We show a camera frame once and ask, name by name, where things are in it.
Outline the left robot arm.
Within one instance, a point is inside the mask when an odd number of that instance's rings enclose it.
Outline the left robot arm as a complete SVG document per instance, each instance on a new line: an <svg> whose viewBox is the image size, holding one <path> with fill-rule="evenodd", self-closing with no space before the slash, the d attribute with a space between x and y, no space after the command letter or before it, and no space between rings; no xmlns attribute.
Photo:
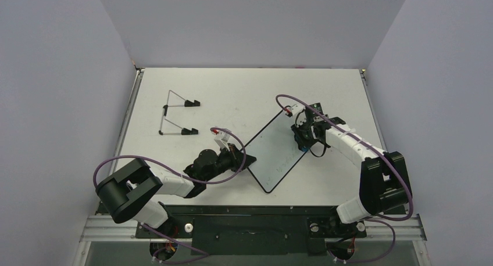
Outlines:
<svg viewBox="0 0 493 266"><path fill-rule="evenodd" d="M155 195L190 199L202 193L214 178L226 171L241 172L257 161L229 143L219 153L201 151L184 172L175 175L164 166L151 167L143 157L132 157L122 168L95 185L95 192L117 224L136 220L160 237L173 231L173 220Z"/></svg>

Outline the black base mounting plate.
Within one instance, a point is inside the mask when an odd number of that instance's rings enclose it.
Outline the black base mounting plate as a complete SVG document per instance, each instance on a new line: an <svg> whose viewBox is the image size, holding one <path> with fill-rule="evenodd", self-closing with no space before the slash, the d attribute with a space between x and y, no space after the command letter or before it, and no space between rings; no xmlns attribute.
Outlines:
<svg viewBox="0 0 493 266"><path fill-rule="evenodd" d="M151 240L153 253L162 247L159 259L176 248L162 235L191 240L192 253L210 255L285 255L306 253L324 256L328 251L349 258L354 240L366 238L368 222L340 222L334 206L165 206L169 219L154 232L139 220L121 224L130 227L136 239Z"/></svg>

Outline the black framed small whiteboard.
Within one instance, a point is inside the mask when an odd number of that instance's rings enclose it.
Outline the black framed small whiteboard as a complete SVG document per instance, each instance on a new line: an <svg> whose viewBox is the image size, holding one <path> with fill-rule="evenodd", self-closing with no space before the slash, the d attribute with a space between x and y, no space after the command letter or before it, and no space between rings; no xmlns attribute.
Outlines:
<svg viewBox="0 0 493 266"><path fill-rule="evenodd" d="M298 149L293 124L280 110L245 145L246 153L256 158L247 169L265 193L272 193L306 154Z"/></svg>

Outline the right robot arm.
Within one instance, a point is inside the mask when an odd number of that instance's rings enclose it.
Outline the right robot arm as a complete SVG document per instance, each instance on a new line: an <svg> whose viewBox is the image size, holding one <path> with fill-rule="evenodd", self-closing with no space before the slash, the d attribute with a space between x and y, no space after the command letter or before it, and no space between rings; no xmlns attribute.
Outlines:
<svg viewBox="0 0 493 266"><path fill-rule="evenodd" d="M296 104L286 109L294 117L291 130L299 150L307 152L316 143L337 150L359 171L358 194L340 204L328 219L329 230L343 235L351 223L385 211L412 205L412 191L404 157L386 152L358 135L339 117L323 114L320 104Z"/></svg>

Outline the aluminium frame rail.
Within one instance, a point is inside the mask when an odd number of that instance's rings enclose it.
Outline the aluminium frame rail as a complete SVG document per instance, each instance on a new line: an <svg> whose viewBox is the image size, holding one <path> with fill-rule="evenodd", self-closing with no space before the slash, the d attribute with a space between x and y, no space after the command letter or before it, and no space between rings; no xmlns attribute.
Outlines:
<svg viewBox="0 0 493 266"><path fill-rule="evenodd" d="M97 167L93 173L93 184L97 186L98 177L104 179L105 176L111 175L115 170L116 163L114 160L110 160L115 156L121 154L123 143L126 137L128 124L133 113L133 108L138 95L138 91L141 85L142 76L145 68L138 68L134 70L133 79L130 85L125 86L124 94L117 101L117 106L111 110L109 115L112 115L117 121L112 124L111 129L111 148L110 152L106 152L101 158L98 159Z"/></svg>

